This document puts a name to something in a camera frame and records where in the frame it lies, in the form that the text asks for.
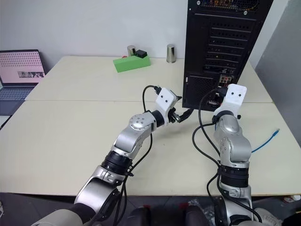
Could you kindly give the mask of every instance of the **laptop keyboard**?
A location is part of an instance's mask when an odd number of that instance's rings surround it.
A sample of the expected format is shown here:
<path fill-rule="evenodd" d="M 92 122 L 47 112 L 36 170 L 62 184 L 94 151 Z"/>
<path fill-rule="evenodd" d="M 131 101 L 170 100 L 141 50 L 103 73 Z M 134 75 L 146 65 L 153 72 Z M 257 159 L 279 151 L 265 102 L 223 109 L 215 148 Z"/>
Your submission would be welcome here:
<path fill-rule="evenodd" d="M 0 100 L 24 100 L 32 88 L 3 88 L 0 90 Z"/>

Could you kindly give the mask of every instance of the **white wall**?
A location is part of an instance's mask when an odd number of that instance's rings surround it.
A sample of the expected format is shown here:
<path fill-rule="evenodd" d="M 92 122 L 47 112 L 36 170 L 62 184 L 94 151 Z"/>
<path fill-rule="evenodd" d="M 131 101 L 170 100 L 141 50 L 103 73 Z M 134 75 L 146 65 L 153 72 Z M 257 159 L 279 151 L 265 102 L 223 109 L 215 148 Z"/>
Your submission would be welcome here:
<path fill-rule="evenodd" d="M 249 57 L 253 68 L 256 68 L 289 0 L 274 0 L 269 14 L 264 22 L 253 51 Z"/>
<path fill-rule="evenodd" d="M 274 0 L 250 57 L 256 67 L 288 0 Z M 64 55 L 126 55 L 135 45 L 185 56 L 187 0 L 0 0 L 0 49 L 37 48 L 48 67 Z"/>

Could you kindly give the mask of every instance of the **floor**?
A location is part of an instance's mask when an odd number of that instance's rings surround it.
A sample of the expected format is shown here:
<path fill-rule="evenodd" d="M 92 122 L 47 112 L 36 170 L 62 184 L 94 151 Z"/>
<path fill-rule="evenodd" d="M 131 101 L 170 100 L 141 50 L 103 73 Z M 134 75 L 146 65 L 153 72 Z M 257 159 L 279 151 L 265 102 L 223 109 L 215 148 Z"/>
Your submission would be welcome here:
<path fill-rule="evenodd" d="M 280 197 L 256 198 L 253 206 L 269 210 L 279 219 L 295 213 L 301 208 L 301 201 L 283 203 Z M 65 196 L 27 196 L 21 194 L 0 193 L 4 214 L 0 218 L 0 226 L 30 226 L 47 214 L 68 208 L 74 197 Z M 147 205 L 151 209 L 154 226 L 182 226 L 182 213 L 187 203 L 199 205 L 207 215 L 212 214 L 212 206 L 208 197 L 192 196 L 130 196 L 123 221 L 135 208 Z M 102 226 L 112 226 L 114 213 L 102 222 Z"/>

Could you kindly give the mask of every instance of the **rear io panel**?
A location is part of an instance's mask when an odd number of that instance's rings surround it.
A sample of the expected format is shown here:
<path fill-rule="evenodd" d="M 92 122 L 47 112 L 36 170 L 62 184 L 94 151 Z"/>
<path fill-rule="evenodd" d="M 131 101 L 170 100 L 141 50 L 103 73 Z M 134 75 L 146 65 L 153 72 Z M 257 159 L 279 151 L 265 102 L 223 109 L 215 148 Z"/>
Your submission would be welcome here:
<path fill-rule="evenodd" d="M 273 0 L 188 0 L 183 107 L 199 108 L 218 86 L 237 83 Z M 215 93 L 202 109 L 214 111 Z"/>

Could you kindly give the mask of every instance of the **green box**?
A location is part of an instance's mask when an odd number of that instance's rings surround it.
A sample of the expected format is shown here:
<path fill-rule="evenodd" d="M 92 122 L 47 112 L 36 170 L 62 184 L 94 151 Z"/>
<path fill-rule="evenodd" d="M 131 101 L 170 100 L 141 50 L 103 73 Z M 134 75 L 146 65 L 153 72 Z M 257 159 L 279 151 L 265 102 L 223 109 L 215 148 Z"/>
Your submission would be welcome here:
<path fill-rule="evenodd" d="M 125 58 L 113 60 L 113 63 L 117 72 L 124 72 L 136 68 L 150 66 L 151 61 L 149 56 L 146 56 L 145 58 L 140 58 L 137 56 L 128 56 Z"/>

